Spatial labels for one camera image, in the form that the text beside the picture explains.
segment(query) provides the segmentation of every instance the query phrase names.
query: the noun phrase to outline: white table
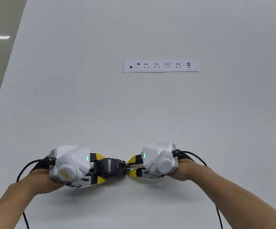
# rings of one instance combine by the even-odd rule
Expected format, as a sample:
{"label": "white table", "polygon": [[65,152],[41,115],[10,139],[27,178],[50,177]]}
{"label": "white table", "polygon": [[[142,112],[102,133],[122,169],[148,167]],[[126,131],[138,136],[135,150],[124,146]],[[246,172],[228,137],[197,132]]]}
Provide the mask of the white table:
{"label": "white table", "polygon": [[[187,57],[199,73],[122,73]],[[0,92],[0,196],[57,146],[128,160],[158,140],[276,208],[276,2],[29,0]],[[219,228],[198,187],[168,178],[65,187],[26,213],[32,229]]]}

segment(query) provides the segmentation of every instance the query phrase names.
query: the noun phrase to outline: electrical outlet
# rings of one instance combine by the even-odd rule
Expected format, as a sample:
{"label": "electrical outlet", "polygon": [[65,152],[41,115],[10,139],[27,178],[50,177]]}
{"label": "electrical outlet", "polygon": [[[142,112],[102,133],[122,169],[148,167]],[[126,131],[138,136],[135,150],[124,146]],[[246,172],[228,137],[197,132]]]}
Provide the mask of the electrical outlet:
{"label": "electrical outlet", "polygon": [[128,60],[124,61],[125,73],[164,73],[164,72],[198,72],[199,61],[191,59],[176,60]]}

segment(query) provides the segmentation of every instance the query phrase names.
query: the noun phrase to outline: circular knob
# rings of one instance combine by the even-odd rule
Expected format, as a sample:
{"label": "circular knob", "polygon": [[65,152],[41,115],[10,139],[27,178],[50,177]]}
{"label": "circular knob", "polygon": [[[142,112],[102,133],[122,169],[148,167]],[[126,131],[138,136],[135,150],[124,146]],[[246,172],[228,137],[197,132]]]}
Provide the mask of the circular knob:
{"label": "circular knob", "polygon": [[168,174],[173,169],[173,161],[168,157],[164,157],[157,162],[156,169],[162,174]]}
{"label": "circular knob", "polygon": [[69,182],[75,179],[77,175],[77,170],[75,166],[70,165],[70,164],[61,164],[58,167],[57,174],[59,178],[63,181]]}

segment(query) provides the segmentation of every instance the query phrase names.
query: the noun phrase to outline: forearm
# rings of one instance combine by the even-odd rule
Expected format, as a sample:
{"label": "forearm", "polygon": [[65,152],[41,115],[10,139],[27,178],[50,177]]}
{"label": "forearm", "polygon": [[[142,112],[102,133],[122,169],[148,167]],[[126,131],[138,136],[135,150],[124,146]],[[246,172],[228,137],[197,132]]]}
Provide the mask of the forearm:
{"label": "forearm", "polygon": [[35,195],[25,181],[10,185],[0,199],[0,229],[13,229]]}
{"label": "forearm", "polygon": [[274,208],[210,168],[193,165],[192,180],[216,204],[233,229],[276,229]]}

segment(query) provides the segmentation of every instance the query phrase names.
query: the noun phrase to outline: hand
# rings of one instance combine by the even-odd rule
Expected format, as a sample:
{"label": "hand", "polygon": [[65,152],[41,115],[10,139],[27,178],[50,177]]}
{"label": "hand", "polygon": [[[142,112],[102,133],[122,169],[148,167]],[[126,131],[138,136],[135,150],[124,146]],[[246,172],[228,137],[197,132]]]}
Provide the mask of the hand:
{"label": "hand", "polygon": [[168,176],[180,181],[193,180],[199,170],[204,167],[205,166],[201,166],[192,160],[181,159],[178,161],[178,169],[168,174]]}
{"label": "hand", "polygon": [[27,185],[31,192],[35,195],[53,192],[65,185],[65,183],[57,183],[49,178],[47,169],[36,169],[19,181]]}

